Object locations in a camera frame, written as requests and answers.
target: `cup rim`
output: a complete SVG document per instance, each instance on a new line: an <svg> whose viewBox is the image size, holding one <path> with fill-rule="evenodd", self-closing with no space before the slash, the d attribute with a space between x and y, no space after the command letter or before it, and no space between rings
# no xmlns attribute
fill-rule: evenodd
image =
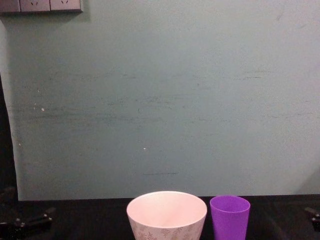
<svg viewBox="0 0 320 240"><path fill-rule="evenodd" d="M245 203L248 204L248 207L247 207L246 209L244 209L244 210L241 210L241 211L225 211L225 210L221 210L221 209L213 206L213 204L212 204L213 199L223 198L223 197L232 197L232 198L235 198L235 199L241 199L242 201L244 201ZM218 211L220 211L220 212L223 212L223 213L239 214L239 213L244 213L244 212L250 210L251 204L250 204L250 202L249 202L247 199L244 199L243 197L240 197L240 196L235 196L235 195L218 195L218 196L214 196L213 198L210 199L210 207L211 207L211 208L214 208L214 209L216 209L216 210L218 210Z"/></svg>
<svg viewBox="0 0 320 240"><path fill-rule="evenodd" d="M157 194L163 194L163 193L165 193L165 194L188 195L188 196L190 196L190 197L196 198L196 199L199 200L199 202L200 202L201 204L204 205L205 211L204 211L203 215L202 215L201 217L199 217L197 220L192 221L192 222L190 222L190 223L188 223L188 224L175 225L175 226L156 226L156 225L144 224L144 223L141 223L141 222L133 219L133 218L129 215L129 213L128 213L128 208L129 208L129 206L130 206L133 202L135 202L135 201L137 201L137 200L139 200L139 199L141 199L141 198L144 198L144 197L146 197L146 196L149 196L149 195L157 195ZM135 222L137 222L137 223L139 223L139 224L141 224L141 225L147 226L147 227L149 227L149 228L155 228L155 229L177 229L177 228L182 228L182 227L190 226L190 225L192 225L192 224L195 224L195 223L199 222L199 221L202 220L203 218L205 218L206 215L207 215L207 213L208 213L207 205L206 205L206 203L205 203L200 197L198 197L198 196L196 196L196 195L193 195L193 194L190 194L190 193L187 193L187 192L182 192L182 191L154 191L154 192L149 192L149 193L146 193L146 194L143 194L143 195L140 195L140 196L135 197L134 199L132 199L132 200L129 202L129 204L128 204L127 207L126 207L126 214L128 215L128 217L129 217L130 219L132 219L133 221L135 221Z"/></svg>

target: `purple plastic cup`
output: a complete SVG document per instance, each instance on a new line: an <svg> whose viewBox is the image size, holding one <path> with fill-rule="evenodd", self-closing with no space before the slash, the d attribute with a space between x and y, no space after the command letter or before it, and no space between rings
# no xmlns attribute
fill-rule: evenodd
<svg viewBox="0 0 320 240"><path fill-rule="evenodd" d="M215 240L245 240L250 203L239 196L216 196L210 200Z"/></svg>

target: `power outlet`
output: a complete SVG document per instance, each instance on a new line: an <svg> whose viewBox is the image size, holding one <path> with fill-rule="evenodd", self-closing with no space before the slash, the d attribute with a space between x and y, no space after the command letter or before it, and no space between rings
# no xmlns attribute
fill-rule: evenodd
<svg viewBox="0 0 320 240"><path fill-rule="evenodd" d="M0 13L20 12L19 0L0 0Z"/></svg>
<svg viewBox="0 0 320 240"><path fill-rule="evenodd" d="M81 0L50 0L51 11L82 12Z"/></svg>
<svg viewBox="0 0 320 240"><path fill-rule="evenodd" d="M20 0L21 12L33 13L33 12L49 12L50 1L49 0Z"/></svg>

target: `cup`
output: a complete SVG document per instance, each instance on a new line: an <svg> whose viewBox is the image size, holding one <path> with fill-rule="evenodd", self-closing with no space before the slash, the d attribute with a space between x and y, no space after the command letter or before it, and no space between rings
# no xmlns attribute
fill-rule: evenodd
<svg viewBox="0 0 320 240"><path fill-rule="evenodd" d="M239 196L216 196L210 200L215 240L245 240L250 203Z"/></svg>
<svg viewBox="0 0 320 240"><path fill-rule="evenodd" d="M179 191L157 191L133 199L126 213L136 240L199 240L207 206Z"/></svg>

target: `black table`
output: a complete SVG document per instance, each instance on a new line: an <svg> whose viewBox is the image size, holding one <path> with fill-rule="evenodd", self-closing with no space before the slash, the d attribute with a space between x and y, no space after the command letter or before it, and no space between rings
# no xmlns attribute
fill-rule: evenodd
<svg viewBox="0 0 320 240"><path fill-rule="evenodd" d="M209 200L201 240L213 240ZM304 208L320 210L320 194L245 196L251 203L247 240L320 240ZM20 201L11 217L30 217L56 207L50 232L28 240L134 240L126 207L131 198Z"/></svg>

